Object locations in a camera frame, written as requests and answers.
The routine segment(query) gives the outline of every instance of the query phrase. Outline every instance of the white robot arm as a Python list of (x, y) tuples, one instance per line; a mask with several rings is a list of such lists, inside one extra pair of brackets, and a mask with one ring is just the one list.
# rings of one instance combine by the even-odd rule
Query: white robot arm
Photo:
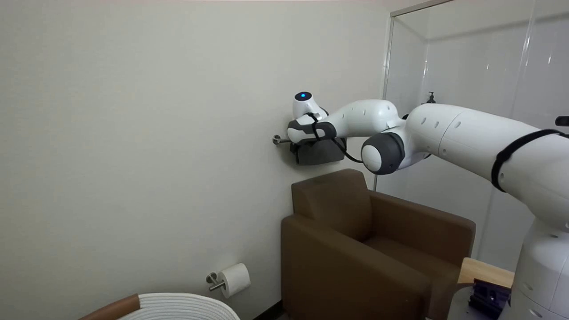
[(360, 160), (375, 174), (435, 155), (524, 203), (535, 224), (519, 256), (512, 304), (503, 318), (569, 320), (567, 135), (439, 103), (416, 107), (407, 119), (400, 119), (392, 103), (384, 99), (355, 101), (330, 115), (296, 115), (286, 130), (291, 142), (369, 137), (360, 147)]

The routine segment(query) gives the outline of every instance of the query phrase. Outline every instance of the armchair backrest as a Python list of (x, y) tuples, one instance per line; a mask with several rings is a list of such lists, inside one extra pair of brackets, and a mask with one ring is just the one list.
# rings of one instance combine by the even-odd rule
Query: armchair backrest
[(350, 238), (371, 231), (371, 203), (364, 176), (344, 169), (291, 185), (293, 213), (309, 217)]

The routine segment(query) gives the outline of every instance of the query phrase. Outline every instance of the armchair armrest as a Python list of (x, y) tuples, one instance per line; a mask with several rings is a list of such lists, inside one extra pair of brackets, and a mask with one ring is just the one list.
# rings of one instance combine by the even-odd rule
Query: armchair armrest
[(455, 267), (471, 254), (474, 222), (435, 208), (369, 192), (373, 233), (430, 252)]
[(300, 215), (280, 231), (282, 304), (295, 320), (423, 318), (424, 275)]

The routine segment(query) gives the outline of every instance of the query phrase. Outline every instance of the brown armchair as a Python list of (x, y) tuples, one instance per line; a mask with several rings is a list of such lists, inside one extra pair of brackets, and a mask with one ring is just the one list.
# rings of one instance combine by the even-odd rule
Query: brown armchair
[(359, 171), (291, 185), (282, 306), (293, 320), (442, 320), (474, 224), (369, 192)]

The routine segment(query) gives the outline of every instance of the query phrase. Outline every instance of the toilet paper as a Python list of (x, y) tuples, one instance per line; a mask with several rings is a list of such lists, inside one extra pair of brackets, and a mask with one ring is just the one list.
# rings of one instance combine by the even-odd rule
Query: toilet paper
[(248, 270), (243, 263), (232, 265), (231, 268), (218, 272), (218, 275), (223, 281), (223, 286), (220, 288), (223, 297), (231, 297), (250, 284)]

